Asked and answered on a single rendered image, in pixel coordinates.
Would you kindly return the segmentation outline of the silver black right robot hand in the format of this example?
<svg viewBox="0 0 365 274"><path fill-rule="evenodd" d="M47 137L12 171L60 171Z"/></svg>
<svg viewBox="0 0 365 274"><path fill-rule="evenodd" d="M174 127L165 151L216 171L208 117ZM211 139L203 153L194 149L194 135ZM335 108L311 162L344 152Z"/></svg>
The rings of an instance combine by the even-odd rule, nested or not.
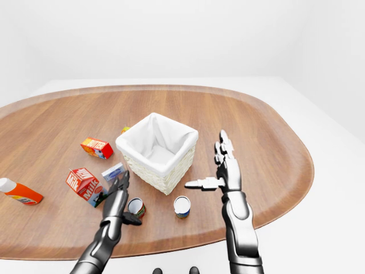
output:
<svg viewBox="0 0 365 274"><path fill-rule="evenodd" d="M214 144L214 162L217 165L216 177L192 180L185 188L214 191L221 188L223 193L241 190L241 172L237 159L233 155L232 141L225 130L221 130L219 141Z"/></svg>

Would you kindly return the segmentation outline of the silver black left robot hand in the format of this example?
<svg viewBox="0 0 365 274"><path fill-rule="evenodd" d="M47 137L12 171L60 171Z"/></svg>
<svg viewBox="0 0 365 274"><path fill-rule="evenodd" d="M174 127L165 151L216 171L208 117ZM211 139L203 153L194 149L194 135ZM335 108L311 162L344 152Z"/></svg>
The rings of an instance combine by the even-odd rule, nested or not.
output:
<svg viewBox="0 0 365 274"><path fill-rule="evenodd" d="M129 171L124 171L109 188L108 197L103 207L103 218L100 226L117 218L122 224L141 225L142 221L130 212L124 212L128 200Z"/></svg>

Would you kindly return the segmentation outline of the red labelled tomato sauce tin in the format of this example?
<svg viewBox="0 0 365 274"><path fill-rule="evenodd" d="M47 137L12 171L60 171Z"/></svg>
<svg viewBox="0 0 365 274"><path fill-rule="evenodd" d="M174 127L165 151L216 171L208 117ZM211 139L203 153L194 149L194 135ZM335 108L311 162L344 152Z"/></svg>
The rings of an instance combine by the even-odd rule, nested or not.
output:
<svg viewBox="0 0 365 274"><path fill-rule="evenodd" d="M128 212L141 219L146 212L146 207L140 198L133 198L128 202Z"/></svg>

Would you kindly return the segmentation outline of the white lined wicker basket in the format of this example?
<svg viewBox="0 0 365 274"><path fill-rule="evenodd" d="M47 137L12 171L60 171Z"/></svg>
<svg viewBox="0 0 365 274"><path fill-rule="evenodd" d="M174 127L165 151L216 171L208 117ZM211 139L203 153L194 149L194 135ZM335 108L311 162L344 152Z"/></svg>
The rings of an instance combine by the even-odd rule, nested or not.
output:
<svg viewBox="0 0 365 274"><path fill-rule="evenodd" d="M169 195L192 165L197 141L194 128L153 112L115 143L137 176Z"/></svg>

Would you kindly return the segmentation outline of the small blue white box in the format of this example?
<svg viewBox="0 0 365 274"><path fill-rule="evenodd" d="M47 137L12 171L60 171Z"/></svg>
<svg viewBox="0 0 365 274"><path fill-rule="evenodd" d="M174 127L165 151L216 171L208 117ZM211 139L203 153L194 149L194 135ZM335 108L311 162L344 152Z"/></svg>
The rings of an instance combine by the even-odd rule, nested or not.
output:
<svg viewBox="0 0 365 274"><path fill-rule="evenodd" d="M111 181L116 178L118 175L122 174L125 171L123 164L120 162L113 167L107 169L106 171L102 172L102 177L107 181Z"/></svg>

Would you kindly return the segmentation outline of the red white milk carton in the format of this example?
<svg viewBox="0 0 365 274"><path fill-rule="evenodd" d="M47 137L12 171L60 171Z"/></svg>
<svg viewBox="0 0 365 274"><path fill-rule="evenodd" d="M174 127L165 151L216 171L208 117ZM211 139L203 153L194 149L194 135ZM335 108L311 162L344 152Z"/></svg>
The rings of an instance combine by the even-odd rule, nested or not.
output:
<svg viewBox="0 0 365 274"><path fill-rule="evenodd" d="M66 183L94 208L108 196L107 189L86 168L70 170Z"/></svg>

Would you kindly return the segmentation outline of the red orange butter box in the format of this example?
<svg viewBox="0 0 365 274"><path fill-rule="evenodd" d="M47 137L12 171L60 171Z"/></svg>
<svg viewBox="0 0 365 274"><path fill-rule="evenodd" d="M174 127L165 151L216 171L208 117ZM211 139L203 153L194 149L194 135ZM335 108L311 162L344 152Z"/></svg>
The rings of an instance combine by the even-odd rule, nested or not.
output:
<svg viewBox="0 0 365 274"><path fill-rule="evenodd" d="M89 155L102 159L109 159L113 154L111 145L108 142L99 139L89 137L86 138L80 145Z"/></svg>

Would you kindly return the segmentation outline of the blue yellow labelled tin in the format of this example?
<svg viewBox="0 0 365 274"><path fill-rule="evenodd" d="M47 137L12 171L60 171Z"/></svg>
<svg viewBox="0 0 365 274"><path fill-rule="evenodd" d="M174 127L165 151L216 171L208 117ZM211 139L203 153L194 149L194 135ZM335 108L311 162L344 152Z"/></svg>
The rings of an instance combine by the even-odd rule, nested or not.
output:
<svg viewBox="0 0 365 274"><path fill-rule="evenodd" d="M190 213L190 200L186 196L179 196L175 199L174 211L178 218L186 218Z"/></svg>

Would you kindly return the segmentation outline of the orange bottle with white cap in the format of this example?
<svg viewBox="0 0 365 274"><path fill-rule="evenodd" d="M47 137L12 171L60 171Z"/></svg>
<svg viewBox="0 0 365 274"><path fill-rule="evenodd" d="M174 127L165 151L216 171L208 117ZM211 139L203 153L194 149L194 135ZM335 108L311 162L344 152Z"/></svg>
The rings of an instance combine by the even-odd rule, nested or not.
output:
<svg viewBox="0 0 365 274"><path fill-rule="evenodd" d="M0 192L25 205L36 205L43 199L41 194L9 178L0 178Z"/></svg>

